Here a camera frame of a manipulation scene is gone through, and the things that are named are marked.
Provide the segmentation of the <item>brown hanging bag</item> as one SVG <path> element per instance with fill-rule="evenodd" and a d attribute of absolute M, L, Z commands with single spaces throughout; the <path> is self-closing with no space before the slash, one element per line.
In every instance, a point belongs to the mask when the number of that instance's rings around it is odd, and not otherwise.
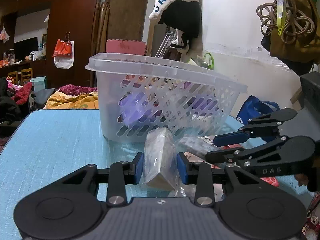
<path fill-rule="evenodd" d="M 264 35 L 261 45 L 271 57 L 288 66 L 297 75 L 310 72 L 319 64 L 319 12 L 316 0 L 285 0 L 282 31 L 277 26 L 277 2 L 256 9 Z"/>

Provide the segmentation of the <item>blue shopping bag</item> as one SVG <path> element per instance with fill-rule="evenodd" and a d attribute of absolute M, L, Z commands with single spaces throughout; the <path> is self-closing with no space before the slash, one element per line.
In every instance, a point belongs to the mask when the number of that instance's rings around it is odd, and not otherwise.
<path fill-rule="evenodd" d="M 279 105 L 271 101 L 260 101 L 255 96 L 249 96 L 240 108 L 236 119 L 243 125 L 248 124 L 249 119 L 259 117 L 280 110 Z"/>

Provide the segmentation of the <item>clear plastic bag with items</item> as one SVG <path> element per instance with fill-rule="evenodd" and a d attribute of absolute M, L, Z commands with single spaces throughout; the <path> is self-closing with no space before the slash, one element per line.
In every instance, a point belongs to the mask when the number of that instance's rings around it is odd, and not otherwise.
<path fill-rule="evenodd" d="M 220 150 L 213 145 L 208 137 L 196 137 L 185 135 L 175 142 L 176 150 L 179 152 L 189 152 L 201 159 L 205 159 L 208 152 Z"/>

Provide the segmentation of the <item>grey foil pack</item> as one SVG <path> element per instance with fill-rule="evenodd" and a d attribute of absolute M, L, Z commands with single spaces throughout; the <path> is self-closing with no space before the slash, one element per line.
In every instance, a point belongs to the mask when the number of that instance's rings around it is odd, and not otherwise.
<path fill-rule="evenodd" d="M 143 184 L 166 191 L 177 187 L 177 166 L 172 133 L 166 128 L 148 132 L 144 146 Z"/>

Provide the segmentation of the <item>white plastic laundry basket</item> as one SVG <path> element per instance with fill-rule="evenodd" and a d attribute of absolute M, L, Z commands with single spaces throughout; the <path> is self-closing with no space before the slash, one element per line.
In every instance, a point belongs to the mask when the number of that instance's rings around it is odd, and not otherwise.
<path fill-rule="evenodd" d="M 215 135 L 225 123 L 243 84 L 213 70 L 156 57 L 99 53 L 87 70 L 97 76 L 100 123 L 106 139 L 144 142 L 147 133 L 166 127 L 174 139 L 186 134 Z M 144 92 L 158 111 L 143 124 L 117 122 L 118 101 L 126 92 Z"/>

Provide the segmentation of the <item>green white shopping bag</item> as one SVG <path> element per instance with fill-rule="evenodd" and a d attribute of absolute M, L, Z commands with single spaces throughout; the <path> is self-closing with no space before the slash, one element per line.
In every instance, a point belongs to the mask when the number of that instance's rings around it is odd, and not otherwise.
<path fill-rule="evenodd" d="M 189 59 L 188 64 L 199 66 L 210 70 L 214 69 L 215 62 L 211 53 L 206 52 L 203 55 L 193 56 Z"/>

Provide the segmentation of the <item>pink red flat pack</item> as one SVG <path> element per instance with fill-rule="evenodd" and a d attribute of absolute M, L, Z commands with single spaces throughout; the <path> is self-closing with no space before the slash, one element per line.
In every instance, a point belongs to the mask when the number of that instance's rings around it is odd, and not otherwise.
<path fill-rule="evenodd" d="M 190 153 L 190 152 L 184 152 L 184 155 L 186 158 L 189 160 L 190 163 L 198 162 L 198 163 L 206 163 L 209 164 L 212 168 L 215 169 L 221 169 L 224 168 L 224 165 L 216 166 L 214 164 L 210 164 L 207 161 L 201 159 L 200 157 Z M 266 177 L 266 178 L 261 178 L 261 180 L 269 183 L 270 185 L 273 185 L 275 187 L 279 186 L 279 181 L 275 177 Z"/>

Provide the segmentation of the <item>teal box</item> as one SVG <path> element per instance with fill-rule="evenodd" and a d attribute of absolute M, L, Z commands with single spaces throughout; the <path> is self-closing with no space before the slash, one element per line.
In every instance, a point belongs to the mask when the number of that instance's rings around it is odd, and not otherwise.
<path fill-rule="evenodd" d="M 45 76 L 33 77 L 33 78 L 31 78 L 30 81 L 34 85 L 34 92 L 35 93 L 47 88 L 47 78 Z"/>

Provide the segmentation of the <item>black television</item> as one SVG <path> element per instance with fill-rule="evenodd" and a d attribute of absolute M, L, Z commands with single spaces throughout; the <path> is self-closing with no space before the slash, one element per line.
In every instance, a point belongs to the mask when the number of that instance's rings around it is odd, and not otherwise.
<path fill-rule="evenodd" d="M 25 61 L 25 57 L 29 56 L 32 51 L 38 49 L 37 37 L 29 38 L 14 43 L 14 54 L 17 61 Z"/>

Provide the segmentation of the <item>brown wooden door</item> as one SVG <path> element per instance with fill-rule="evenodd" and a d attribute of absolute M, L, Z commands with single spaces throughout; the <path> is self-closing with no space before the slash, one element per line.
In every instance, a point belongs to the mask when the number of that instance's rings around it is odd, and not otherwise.
<path fill-rule="evenodd" d="M 148 0 L 107 0 L 109 4 L 107 38 L 143 39 Z"/>

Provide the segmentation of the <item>yellow blanket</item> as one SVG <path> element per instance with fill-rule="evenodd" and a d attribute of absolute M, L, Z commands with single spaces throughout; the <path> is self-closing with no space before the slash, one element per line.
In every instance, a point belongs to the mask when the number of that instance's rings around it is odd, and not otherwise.
<path fill-rule="evenodd" d="M 81 93 L 73 96 L 55 92 L 48 98 L 45 109 L 99 109 L 98 93 Z"/>

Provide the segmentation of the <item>dark red wooden wardrobe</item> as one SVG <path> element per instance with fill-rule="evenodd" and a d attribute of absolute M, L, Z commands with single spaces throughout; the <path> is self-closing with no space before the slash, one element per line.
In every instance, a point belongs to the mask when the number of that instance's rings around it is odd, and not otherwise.
<path fill-rule="evenodd" d="M 49 87 L 59 88 L 67 84 L 89 87 L 93 73 L 85 69 L 93 44 L 95 16 L 99 0 L 1 0 L 1 28 L 10 36 L 1 43 L 1 51 L 14 45 L 17 18 L 49 9 L 46 60 L 34 68 L 34 74 L 45 76 Z M 53 59 L 55 44 L 65 35 L 74 41 L 74 64 L 69 69 L 56 68 Z"/>

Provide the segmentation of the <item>dark clothes pile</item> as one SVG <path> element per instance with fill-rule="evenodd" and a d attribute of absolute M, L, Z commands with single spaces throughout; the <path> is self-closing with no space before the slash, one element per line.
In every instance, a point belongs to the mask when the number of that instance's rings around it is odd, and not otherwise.
<path fill-rule="evenodd" d="M 10 95 L 9 82 L 1 77 L 1 127 L 17 128 L 35 110 L 34 83 L 28 82 Z"/>

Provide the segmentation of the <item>pink foam mat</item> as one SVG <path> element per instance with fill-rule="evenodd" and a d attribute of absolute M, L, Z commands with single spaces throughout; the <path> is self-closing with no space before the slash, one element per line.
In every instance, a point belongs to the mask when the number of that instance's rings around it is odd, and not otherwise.
<path fill-rule="evenodd" d="M 108 39 L 106 41 L 107 53 L 145 55 L 146 43 L 143 41 L 134 40 L 114 40 Z"/>

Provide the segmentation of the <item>orange white hanging bag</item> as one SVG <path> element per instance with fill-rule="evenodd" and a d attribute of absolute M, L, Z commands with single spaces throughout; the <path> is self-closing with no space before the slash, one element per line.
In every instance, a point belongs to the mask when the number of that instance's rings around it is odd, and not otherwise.
<path fill-rule="evenodd" d="M 74 41 L 70 40 L 70 32 L 66 32 L 63 40 L 57 39 L 53 58 L 56 68 L 70 69 L 74 63 Z"/>

